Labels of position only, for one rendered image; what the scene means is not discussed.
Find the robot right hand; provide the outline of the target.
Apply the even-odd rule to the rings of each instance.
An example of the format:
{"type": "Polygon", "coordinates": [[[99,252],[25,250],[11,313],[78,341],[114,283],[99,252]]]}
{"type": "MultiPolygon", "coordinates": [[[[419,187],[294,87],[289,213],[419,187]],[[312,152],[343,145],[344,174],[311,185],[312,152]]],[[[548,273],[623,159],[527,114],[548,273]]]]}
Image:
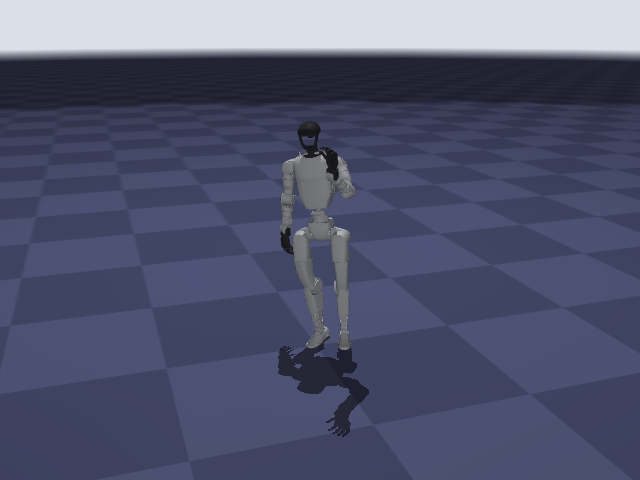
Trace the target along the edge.
{"type": "Polygon", "coordinates": [[[281,246],[282,248],[289,254],[293,254],[293,248],[290,244],[290,239],[289,236],[291,235],[291,229],[290,228],[286,228],[285,230],[285,234],[284,233],[280,233],[281,234],[281,246]],[[292,251],[290,251],[290,249],[292,251]]]}

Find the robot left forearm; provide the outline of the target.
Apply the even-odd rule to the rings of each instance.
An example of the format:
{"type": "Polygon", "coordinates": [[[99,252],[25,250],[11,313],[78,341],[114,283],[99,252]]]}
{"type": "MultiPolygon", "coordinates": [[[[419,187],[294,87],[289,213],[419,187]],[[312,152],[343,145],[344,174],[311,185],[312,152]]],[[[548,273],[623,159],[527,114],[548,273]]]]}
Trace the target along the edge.
{"type": "Polygon", "coordinates": [[[340,175],[335,181],[333,178],[333,174],[327,172],[326,178],[338,189],[340,193],[345,194],[350,191],[353,194],[356,194],[354,186],[351,185],[348,181],[345,181],[340,175]]]}

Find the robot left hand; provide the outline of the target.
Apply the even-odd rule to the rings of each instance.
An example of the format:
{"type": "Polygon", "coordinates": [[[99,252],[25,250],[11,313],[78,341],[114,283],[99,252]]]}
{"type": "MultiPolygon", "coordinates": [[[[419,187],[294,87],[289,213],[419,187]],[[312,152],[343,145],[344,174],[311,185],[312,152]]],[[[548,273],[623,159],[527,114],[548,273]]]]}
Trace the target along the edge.
{"type": "Polygon", "coordinates": [[[337,168],[338,154],[328,147],[321,147],[320,149],[324,149],[327,155],[326,156],[322,151],[319,151],[319,153],[326,159],[326,164],[328,166],[326,172],[333,174],[333,178],[336,181],[339,177],[337,168]]]}

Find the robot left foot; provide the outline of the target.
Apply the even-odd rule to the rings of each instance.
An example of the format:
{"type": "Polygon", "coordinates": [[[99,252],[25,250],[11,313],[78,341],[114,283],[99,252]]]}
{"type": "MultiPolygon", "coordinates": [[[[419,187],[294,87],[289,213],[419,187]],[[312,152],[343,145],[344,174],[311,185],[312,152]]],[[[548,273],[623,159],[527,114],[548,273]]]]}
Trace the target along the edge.
{"type": "MultiPolygon", "coordinates": [[[[347,330],[348,332],[348,330],[347,330]]],[[[343,331],[343,334],[341,334],[340,331],[340,336],[339,336],[339,341],[338,341],[338,348],[340,350],[348,350],[351,347],[351,341],[350,341],[350,337],[349,337],[349,332],[348,334],[346,334],[346,331],[343,331]]]]}

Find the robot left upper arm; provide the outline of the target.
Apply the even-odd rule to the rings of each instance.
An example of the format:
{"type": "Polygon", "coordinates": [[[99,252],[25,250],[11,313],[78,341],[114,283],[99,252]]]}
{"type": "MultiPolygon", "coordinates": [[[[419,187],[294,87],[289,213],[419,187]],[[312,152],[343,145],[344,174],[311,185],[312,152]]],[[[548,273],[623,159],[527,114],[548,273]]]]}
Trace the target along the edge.
{"type": "MultiPolygon", "coordinates": [[[[341,176],[345,181],[348,181],[348,182],[352,185],[352,180],[351,180],[351,176],[350,176],[350,174],[349,174],[348,168],[347,168],[347,164],[346,164],[346,162],[345,162],[342,158],[340,158],[339,156],[338,156],[338,166],[337,166],[337,168],[338,168],[338,173],[339,173],[339,175],[340,175],[340,176],[341,176]]],[[[341,193],[341,195],[342,195],[342,197],[343,197],[344,199],[349,199],[349,198],[351,198],[351,197],[355,196],[356,194],[353,194],[352,192],[350,192],[350,191],[349,191],[349,192],[347,192],[347,193],[345,193],[345,194],[342,194],[342,193],[341,193]]]]}

